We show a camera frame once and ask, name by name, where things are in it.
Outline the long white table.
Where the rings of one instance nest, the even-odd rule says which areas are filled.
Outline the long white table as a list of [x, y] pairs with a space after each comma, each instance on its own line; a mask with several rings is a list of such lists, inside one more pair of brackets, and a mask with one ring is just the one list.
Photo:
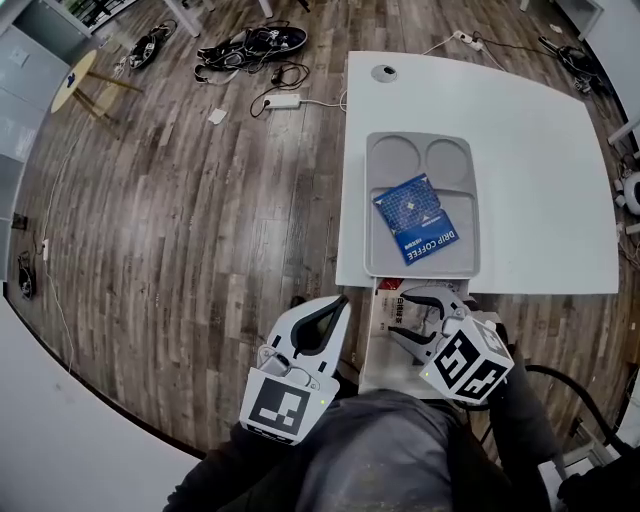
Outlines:
[[[187, 9], [182, 6], [182, 0], [162, 0], [164, 4], [172, 11], [177, 21], [187, 30], [193, 37], [200, 36], [201, 24], [199, 21], [188, 13]], [[274, 13], [269, 0], [256, 0], [266, 19], [273, 17]]]

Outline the person's left forearm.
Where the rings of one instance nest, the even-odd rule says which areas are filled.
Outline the person's left forearm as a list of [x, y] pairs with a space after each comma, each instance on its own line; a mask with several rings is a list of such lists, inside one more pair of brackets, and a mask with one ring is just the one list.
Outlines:
[[299, 453], [236, 424], [168, 496], [162, 512], [292, 512]]

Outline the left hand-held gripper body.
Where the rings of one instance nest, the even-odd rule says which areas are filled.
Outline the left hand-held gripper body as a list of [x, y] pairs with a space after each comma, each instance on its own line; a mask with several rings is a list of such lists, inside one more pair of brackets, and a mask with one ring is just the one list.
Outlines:
[[239, 422], [254, 434], [297, 445], [340, 389], [330, 375], [307, 369], [273, 348], [261, 348], [249, 371]]

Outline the white round device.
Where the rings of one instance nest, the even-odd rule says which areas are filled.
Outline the white round device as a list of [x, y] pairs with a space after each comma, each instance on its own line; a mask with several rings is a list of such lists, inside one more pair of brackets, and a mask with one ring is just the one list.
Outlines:
[[616, 179], [614, 190], [614, 203], [620, 208], [627, 208], [632, 215], [640, 216], [640, 171]]

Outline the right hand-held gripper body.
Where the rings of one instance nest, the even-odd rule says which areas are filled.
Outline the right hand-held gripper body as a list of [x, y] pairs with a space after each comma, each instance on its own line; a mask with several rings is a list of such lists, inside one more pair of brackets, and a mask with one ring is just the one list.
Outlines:
[[481, 405], [514, 367], [497, 332], [495, 314], [447, 320], [452, 333], [439, 343], [419, 376], [443, 397]]

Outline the blue coffee packet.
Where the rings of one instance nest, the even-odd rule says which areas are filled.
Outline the blue coffee packet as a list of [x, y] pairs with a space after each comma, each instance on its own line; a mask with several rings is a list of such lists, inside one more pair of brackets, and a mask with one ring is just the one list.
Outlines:
[[371, 202], [393, 235], [406, 265], [459, 239], [425, 173], [390, 188]]

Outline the yellow round side table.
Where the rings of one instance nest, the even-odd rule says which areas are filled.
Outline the yellow round side table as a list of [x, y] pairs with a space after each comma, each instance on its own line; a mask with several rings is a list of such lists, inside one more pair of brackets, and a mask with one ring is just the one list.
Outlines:
[[89, 51], [67, 73], [54, 95], [50, 105], [50, 113], [54, 114], [58, 112], [69, 99], [73, 99], [89, 114], [95, 123], [101, 126], [113, 138], [119, 140], [119, 135], [112, 127], [114, 120], [107, 114], [104, 108], [98, 106], [87, 94], [83, 92], [80, 84], [85, 78], [93, 78], [137, 93], [143, 93], [143, 90], [130, 83], [93, 71], [92, 66], [96, 58], [97, 51]]

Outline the white snack packet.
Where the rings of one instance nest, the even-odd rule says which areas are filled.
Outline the white snack packet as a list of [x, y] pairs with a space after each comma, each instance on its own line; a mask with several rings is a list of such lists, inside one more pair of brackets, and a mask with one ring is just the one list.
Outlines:
[[399, 330], [419, 345], [430, 345], [441, 333], [445, 306], [438, 300], [441, 290], [434, 286], [375, 291], [369, 339], [391, 335]]

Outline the black backpack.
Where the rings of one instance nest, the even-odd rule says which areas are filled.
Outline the black backpack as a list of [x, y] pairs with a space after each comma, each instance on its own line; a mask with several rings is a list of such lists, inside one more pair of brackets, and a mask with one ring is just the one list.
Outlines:
[[557, 497], [568, 512], [640, 512], [640, 458], [619, 458], [573, 475]]

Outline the white drawer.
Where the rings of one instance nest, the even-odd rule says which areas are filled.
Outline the white drawer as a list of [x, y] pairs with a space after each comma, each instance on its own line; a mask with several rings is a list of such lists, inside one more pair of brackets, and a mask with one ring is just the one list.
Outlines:
[[[371, 312], [375, 291], [381, 279], [373, 281]], [[468, 298], [468, 282], [466, 280], [415, 280], [403, 279], [401, 290], [413, 286], [447, 286], [458, 297]], [[419, 376], [424, 364], [414, 358], [397, 344], [391, 336], [369, 339], [367, 335], [364, 363], [360, 370], [359, 391], [361, 393], [388, 389], [399, 391], [422, 400], [438, 400], [440, 393], [431, 388]]]

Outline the person's grey clothed torso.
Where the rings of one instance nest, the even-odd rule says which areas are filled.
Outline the person's grey clothed torso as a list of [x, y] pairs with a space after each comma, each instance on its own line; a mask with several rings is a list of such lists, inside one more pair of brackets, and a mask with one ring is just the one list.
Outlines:
[[380, 391], [333, 407], [304, 443], [295, 512], [506, 512], [509, 485], [443, 401]]

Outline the white desk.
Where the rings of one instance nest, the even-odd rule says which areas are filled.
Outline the white desk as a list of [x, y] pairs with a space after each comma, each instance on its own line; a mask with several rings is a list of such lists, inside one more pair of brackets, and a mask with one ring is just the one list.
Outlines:
[[[335, 281], [368, 287], [364, 159], [373, 132], [444, 134], [470, 146], [476, 174], [481, 294], [592, 295], [619, 289], [609, 178], [585, 105], [495, 69], [416, 54], [353, 51]], [[379, 83], [377, 65], [396, 69]]]

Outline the grey compartment tray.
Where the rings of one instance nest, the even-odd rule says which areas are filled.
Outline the grey compartment tray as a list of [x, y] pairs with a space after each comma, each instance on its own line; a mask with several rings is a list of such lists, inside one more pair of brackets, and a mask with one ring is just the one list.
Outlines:
[[[425, 173], [459, 239], [406, 265], [393, 235], [371, 200]], [[364, 269], [374, 277], [470, 279], [480, 267], [476, 180], [468, 143], [418, 132], [374, 132], [367, 137], [364, 193]]]

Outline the person's right forearm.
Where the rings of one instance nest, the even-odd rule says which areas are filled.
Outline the person's right forearm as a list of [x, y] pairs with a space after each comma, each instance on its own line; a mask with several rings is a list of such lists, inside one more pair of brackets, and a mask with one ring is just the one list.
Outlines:
[[489, 397], [490, 421], [502, 468], [520, 512], [550, 512], [539, 466], [562, 460], [562, 449], [515, 345], [507, 347], [514, 366]]

